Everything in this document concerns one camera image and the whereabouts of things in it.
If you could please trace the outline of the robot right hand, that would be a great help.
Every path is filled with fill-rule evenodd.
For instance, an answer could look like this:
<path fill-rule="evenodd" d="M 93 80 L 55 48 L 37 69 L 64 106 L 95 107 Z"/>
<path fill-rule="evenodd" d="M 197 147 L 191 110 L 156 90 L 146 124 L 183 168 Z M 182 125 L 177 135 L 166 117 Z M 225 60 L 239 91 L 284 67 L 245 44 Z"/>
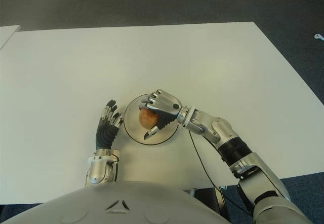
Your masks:
<path fill-rule="evenodd" d="M 158 89 L 142 99 L 138 107 L 139 110 L 147 109 L 158 115 L 155 125 L 144 135 L 144 140 L 147 140 L 177 119 L 182 109 L 182 103 L 170 93 Z"/>

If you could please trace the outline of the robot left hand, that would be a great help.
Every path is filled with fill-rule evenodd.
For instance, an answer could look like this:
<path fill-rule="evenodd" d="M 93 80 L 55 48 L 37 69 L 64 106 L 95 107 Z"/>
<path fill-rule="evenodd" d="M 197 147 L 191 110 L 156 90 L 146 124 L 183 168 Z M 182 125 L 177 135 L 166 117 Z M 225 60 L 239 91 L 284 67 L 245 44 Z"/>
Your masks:
<path fill-rule="evenodd" d="M 112 144 L 124 122 L 124 113 L 116 112 L 115 100 L 110 100 L 104 107 L 96 131 L 96 150 L 111 149 Z"/>

